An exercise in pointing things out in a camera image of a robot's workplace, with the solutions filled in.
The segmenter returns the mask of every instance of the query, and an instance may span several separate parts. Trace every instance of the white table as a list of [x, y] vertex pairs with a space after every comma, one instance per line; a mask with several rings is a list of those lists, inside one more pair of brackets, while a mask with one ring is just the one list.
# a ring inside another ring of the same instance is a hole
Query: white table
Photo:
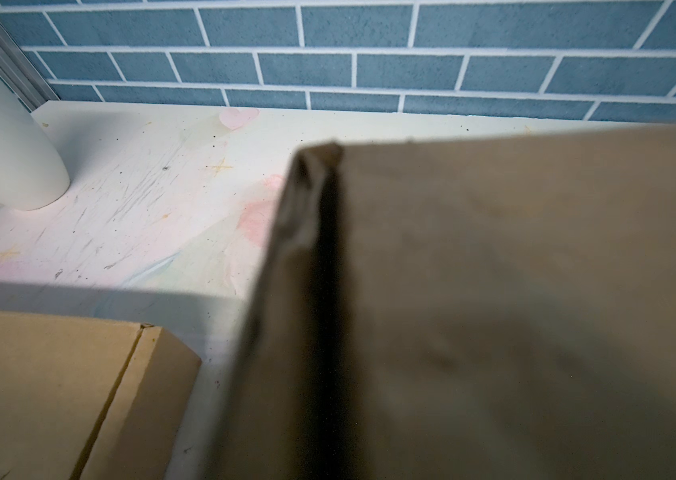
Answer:
[[0, 310], [166, 326], [204, 360], [166, 478], [196, 478], [297, 148], [614, 128], [578, 120], [51, 101], [72, 186], [0, 208]]

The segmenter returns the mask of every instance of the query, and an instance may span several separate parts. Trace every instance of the blue brick wall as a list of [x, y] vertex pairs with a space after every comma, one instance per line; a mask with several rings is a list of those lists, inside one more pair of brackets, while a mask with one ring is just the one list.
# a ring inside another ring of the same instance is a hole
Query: blue brick wall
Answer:
[[676, 121], [676, 0], [0, 0], [66, 100]]

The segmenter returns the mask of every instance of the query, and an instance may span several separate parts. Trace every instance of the gray metal frame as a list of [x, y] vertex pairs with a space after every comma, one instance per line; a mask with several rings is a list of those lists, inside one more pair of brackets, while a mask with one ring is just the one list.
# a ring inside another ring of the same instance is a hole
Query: gray metal frame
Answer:
[[36, 110], [48, 100], [58, 100], [55, 91], [26, 58], [0, 24], [0, 77], [26, 105]]

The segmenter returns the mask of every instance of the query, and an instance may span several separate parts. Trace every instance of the blurry cardboard box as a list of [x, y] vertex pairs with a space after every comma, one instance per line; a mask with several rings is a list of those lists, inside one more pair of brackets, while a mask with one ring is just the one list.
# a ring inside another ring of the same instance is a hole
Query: blurry cardboard box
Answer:
[[199, 364], [160, 327], [0, 312], [0, 478], [162, 478]]
[[209, 478], [676, 478], [676, 126], [298, 153]]

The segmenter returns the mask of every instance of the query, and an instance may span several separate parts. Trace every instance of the painted table surface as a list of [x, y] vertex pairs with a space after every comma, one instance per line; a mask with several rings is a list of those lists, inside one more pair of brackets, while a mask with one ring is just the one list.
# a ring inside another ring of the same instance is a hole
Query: painted table surface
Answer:
[[228, 360], [297, 148], [485, 138], [573, 120], [52, 101], [33, 113], [72, 185], [0, 208], [0, 310], [166, 326], [204, 360], [166, 478], [207, 457]]

